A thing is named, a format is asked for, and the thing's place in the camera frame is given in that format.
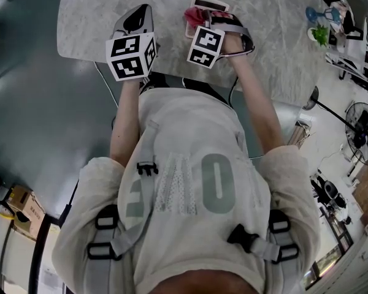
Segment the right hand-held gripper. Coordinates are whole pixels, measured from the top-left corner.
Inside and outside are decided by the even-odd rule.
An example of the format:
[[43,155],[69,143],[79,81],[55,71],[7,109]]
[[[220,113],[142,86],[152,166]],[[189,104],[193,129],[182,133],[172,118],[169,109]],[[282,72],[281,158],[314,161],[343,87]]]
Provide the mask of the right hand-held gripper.
[[[234,56],[247,55],[255,49],[247,28],[237,24],[212,24],[212,11],[203,10],[204,26],[198,26],[190,46],[187,61],[211,69],[217,60]],[[243,51],[223,54],[221,52],[225,32],[241,34]]]

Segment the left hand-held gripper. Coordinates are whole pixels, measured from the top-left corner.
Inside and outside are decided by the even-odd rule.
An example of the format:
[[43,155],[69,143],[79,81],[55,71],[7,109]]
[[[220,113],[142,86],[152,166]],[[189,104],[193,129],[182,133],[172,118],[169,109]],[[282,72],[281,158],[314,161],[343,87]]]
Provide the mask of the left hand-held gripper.
[[152,7],[149,4],[132,8],[117,20],[112,38],[105,43],[106,61],[116,81],[150,74],[157,57],[153,31]]

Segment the pink cloth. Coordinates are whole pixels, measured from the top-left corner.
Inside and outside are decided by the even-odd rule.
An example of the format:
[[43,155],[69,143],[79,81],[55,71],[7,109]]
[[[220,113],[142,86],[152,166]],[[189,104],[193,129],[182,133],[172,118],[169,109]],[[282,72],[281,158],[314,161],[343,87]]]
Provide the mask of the pink cloth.
[[184,12],[184,16],[188,24],[193,29],[196,29],[198,26],[205,25],[205,21],[207,18],[205,10],[199,9],[197,7],[190,7],[186,9]]

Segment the pink calculator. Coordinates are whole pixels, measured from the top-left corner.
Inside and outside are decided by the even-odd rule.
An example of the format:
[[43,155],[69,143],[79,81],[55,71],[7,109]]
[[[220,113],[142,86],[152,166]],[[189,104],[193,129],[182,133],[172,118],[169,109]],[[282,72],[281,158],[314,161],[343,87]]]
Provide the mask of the pink calculator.
[[[200,10],[210,10],[210,11],[219,11],[219,12],[227,12],[229,10],[229,4],[225,2],[221,2],[219,0],[191,0],[190,8],[198,8]],[[185,36],[189,39],[192,39],[195,35],[195,24],[191,24],[187,16],[186,19],[186,28],[185,28]]]

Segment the person's right forearm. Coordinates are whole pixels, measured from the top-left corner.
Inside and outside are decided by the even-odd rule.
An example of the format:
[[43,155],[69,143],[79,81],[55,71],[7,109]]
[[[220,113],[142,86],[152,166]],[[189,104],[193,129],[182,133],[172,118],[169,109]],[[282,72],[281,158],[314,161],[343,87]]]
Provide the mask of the person's right forearm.
[[282,128],[271,99],[266,95],[245,56],[229,58],[242,88],[252,125],[264,154],[283,146]]

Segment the person's right hand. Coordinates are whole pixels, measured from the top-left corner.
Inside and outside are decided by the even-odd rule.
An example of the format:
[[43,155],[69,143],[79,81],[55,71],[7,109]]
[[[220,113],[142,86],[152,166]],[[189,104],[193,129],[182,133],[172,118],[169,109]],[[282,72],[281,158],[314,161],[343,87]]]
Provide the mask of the person's right hand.
[[[212,12],[214,17],[233,19],[233,16],[226,12]],[[237,53],[243,51],[241,34],[237,32],[225,32],[221,52],[223,54]]]

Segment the person's legs in black trousers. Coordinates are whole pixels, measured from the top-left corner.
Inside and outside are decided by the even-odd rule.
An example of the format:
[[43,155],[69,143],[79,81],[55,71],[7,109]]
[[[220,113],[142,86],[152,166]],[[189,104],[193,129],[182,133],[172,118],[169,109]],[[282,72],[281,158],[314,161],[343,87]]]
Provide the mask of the person's legs in black trousers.
[[189,78],[178,78],[179,81],[177,84],[173,84],[172,86],[166,81],[166,76],[163,73],[159,72],[150,72],[150,74],[145,77],[139,85],[140,93],[142,94],[147,90],[154,88],[185,88],[194,91],[203,92],[204,94],[208,94],[222,103],[228,105],[228,101],[219,95],[208,83],[204,83],[197,80],[192,80]]

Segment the blue plastic toy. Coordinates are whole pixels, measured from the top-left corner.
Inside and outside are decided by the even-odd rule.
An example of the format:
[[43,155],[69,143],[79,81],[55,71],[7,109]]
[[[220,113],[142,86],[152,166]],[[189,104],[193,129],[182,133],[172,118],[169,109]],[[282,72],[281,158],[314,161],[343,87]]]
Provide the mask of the blue plastic toy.
[[336,25],[341,24],[340,12],[335,7],[329,7],[325,9],[324,12],[317,12],[313,7],[307,7],[305,14],[311,23],[316,23],[319,18],[325,18],[330,23]]

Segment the small green potted plant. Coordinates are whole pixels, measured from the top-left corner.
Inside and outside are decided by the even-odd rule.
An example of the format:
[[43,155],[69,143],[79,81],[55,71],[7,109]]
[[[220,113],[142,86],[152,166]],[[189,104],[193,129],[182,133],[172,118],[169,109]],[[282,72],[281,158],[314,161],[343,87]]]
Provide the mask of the small green potted plant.
[[328,44],[329,30],[323,25],[317,24],[316,27],[309,28],[307,35],[310,40],[318,42],[321,47],[325,47]]

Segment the tan wooden slat bundle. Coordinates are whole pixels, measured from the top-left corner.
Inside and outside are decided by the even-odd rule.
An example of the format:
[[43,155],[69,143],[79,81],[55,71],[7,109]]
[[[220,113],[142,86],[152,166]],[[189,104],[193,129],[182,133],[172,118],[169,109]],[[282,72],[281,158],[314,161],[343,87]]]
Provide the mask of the tan wooden slat bundle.
[[294,145],[300,149],[309,136],[310,126],[306,122],[297,120],[291,138],[288,141],[288,145]]

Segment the black floor fan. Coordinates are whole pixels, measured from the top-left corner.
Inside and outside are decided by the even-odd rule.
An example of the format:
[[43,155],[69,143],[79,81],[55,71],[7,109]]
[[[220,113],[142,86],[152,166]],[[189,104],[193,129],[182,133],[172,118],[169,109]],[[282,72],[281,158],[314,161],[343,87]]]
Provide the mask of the black floor fan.
[[348,107],[345,117],[341,117],[321,103],[319,95],[319,89],[315,88],[303,109],[311,110],[317,105],[342,122],[345,125],[345,135],[351,152],[357,160],[368,166],[368,104],[355,102]]

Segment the black office chair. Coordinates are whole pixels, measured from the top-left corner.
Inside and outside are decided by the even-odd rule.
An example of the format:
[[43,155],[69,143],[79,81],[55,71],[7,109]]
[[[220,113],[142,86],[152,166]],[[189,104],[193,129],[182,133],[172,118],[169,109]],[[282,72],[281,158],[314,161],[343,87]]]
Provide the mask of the black office chair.
[[332,182],[325,181],[320,175],[312,178],[310,182],[317,202],[321,203],[328,210],[345,209],[347,207],[344,196]]

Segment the cardboard box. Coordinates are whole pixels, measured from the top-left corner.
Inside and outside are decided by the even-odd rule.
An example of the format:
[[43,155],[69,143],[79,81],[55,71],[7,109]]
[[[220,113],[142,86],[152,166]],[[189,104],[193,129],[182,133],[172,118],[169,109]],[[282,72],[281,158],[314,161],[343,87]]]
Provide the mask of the cardboard box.
[[17,231],[36,240],[45,217],[45,210],[35,193],[30,189],[16,185],[11,188],[7,204],[14,213],[14,224]]

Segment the person's torso in white shirt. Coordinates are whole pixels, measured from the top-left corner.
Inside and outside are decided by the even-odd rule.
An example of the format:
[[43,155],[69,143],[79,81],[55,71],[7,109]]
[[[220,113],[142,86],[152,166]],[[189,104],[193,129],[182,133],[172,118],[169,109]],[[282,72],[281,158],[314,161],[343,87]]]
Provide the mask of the person's torso in white shirt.
[[291,222],[301,284],[320,247],[320,224],[298,148],[280,146],[253,165],[232,108],[203,92],[154,88],[139,94],[140,137],[127,166],[97,157],[80,172],[52,252],[68,288],[83,294],[86,249],[102,209],[116,205],[125,229],[142,220],[136,165],[150,121],[158,124],[154,154],[161,171],[148,232],[131,251],[135,294],[267,294],[265,261],[226,239],[238,224],[266,238],[272,209]]

